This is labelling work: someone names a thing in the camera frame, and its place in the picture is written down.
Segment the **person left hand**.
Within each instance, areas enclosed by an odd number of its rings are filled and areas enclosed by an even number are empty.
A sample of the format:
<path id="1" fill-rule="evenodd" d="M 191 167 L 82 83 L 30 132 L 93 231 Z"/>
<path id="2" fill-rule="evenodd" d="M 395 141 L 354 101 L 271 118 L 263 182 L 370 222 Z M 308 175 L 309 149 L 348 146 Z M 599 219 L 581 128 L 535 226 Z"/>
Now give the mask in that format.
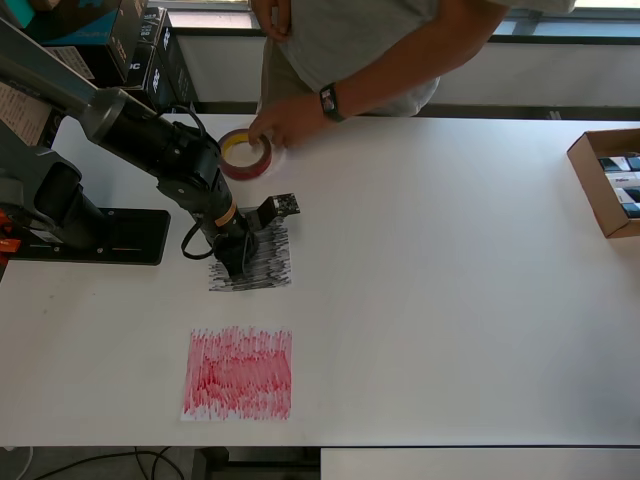
<path id="1" fill-rule="evenodd" d="M 276 147 L 294 147 L 332 126 L 317 94 L 286 98 L 263 107 L 248 129 L 248 140 L 255 144 L 269 135 Z"/>

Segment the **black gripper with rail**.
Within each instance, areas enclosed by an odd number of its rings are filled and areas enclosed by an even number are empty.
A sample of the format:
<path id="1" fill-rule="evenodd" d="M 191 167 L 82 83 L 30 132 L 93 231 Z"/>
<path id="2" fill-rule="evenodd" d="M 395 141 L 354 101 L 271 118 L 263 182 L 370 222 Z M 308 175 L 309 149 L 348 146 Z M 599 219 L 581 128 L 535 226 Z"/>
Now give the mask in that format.
<path id="1" fill-rule="evenodd" d="M 220 237 L 214 256 L 225 267 L 230 278 L 243 276 L 259 246 L 256 235 L 249 231 L 241 238 Z"/>

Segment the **person right hand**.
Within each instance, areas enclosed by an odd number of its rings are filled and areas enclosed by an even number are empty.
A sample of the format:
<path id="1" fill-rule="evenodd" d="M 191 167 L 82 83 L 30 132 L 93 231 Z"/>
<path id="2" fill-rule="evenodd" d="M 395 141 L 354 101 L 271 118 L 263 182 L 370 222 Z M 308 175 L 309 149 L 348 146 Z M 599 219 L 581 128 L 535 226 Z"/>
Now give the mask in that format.
<path id="1" fill-rule="evenodd" d="M 276 42 L 285 42 L 291 29 L 290 0 L 251 0 L 251 11 L 261 30 Z"/>

